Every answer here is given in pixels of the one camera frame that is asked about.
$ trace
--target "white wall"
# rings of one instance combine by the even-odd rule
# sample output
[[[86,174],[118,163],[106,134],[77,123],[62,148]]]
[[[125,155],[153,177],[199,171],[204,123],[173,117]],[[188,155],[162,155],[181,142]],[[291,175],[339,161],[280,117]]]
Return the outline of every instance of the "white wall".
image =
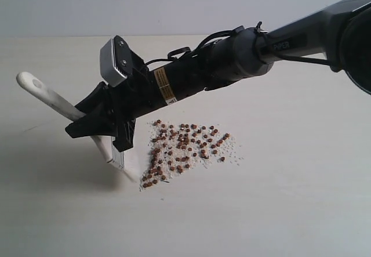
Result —
[[[127,41],[149,60],[201,38]],[[1,257],[370,257],[371,100],[344,73],[277,63],[139,118],[126,157],[142,169],[157,118],[219,123],[245,159],[141,193],[15,81],[29,71],[77,103],[101,80],[106,40],[0,41]]]
[[[0,0],[0,37],[209,34],[267,30],[339,0]]]

